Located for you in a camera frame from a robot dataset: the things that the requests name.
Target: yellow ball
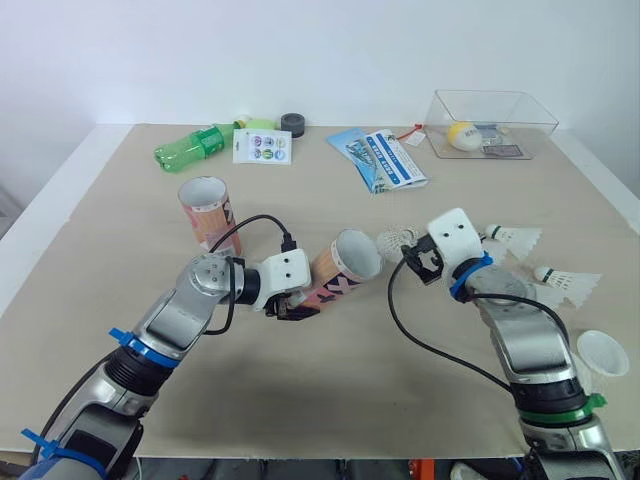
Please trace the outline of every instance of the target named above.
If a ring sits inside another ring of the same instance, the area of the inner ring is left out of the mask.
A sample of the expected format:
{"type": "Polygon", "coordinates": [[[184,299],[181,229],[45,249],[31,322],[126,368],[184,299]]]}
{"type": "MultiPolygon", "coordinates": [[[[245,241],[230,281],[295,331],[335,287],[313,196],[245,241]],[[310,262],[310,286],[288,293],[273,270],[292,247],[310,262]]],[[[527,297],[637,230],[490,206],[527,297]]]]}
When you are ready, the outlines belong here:
{"type": "Polygon", "coordinates": [[[452,147],[465,152],[480,148],[482,135],[471,122],[456,122],[449,127],[447,141],[452,147]]]}

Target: paper cup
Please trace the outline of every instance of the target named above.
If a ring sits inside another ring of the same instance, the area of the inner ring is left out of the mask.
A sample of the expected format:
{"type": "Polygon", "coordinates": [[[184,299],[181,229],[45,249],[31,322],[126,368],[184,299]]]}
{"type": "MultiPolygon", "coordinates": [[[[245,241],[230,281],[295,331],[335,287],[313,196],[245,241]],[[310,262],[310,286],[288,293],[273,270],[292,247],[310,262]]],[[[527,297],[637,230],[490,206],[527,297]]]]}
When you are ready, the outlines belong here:
{"type": "Polygon", "coordinates": [[[376,244],[359,230],[343,230],[311,262],[310,288],[293,295],[289,305],[296,317],[308,317],[348,295],[382,270],[376,244]]]}
{"type": "MultiPolygon", "coordinates": [[[[178,199],[191,220],[198,243],[206,250],[236,225],[227,185],[219,178],[192,178],[180,187],[178,199]]],[[[224,255],[240,255],[242,247],[238,233],[225,240],[217,251],[224,255]]]]}

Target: white wall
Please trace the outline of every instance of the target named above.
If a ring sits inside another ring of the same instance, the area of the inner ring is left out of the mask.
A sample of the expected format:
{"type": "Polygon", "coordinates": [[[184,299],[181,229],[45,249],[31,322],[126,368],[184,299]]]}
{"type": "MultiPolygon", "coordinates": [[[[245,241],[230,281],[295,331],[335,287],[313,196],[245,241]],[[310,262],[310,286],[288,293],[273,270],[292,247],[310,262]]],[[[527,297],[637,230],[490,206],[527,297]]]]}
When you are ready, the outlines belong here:
{"type": "Polygon", "coordinates": [[[637,0],[0,0],[0,185],[96,122],[413,124],[436,88],[534,95],[640,195],[637,0]]]}

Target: clear plastic box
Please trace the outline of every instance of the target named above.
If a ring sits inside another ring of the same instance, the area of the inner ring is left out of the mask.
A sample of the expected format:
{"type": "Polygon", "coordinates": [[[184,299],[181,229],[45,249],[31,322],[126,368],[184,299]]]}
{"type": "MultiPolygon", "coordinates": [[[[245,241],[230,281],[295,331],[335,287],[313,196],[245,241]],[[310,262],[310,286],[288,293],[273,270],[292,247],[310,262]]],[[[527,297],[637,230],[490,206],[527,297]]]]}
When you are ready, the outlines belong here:
{"type": "Polygon", "coordinates": [[[558,126],[558,120],[524,92],[436,90],[425,133],[440,158],[529,160],[558,126]],[[472,151],[447,140],[449,127],[469,122],[481,135],[472,151]]]}

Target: green ring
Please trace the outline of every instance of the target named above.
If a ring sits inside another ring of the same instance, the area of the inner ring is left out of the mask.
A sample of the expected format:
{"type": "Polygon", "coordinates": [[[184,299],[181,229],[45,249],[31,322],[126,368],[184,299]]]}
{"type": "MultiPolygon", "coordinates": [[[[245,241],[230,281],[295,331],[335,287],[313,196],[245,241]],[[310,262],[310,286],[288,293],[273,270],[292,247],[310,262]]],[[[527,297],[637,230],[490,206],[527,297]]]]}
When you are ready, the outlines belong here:
{"type": "Polygon", "coordinates": [[[595,408],[604,407],[606,404],[607,400],[599,393],[595,393],[589,396],[587,403],[585,403],[581,408],[578,408],[577,410],[571,410],[569,412],[562,413],[538,413],[518,410],[518,413],[520,414],[520,418],[522,418],[523,420],[548,425],[556,425],[559,423],[571,423],[583,420],[591,415],[595,408]]]}

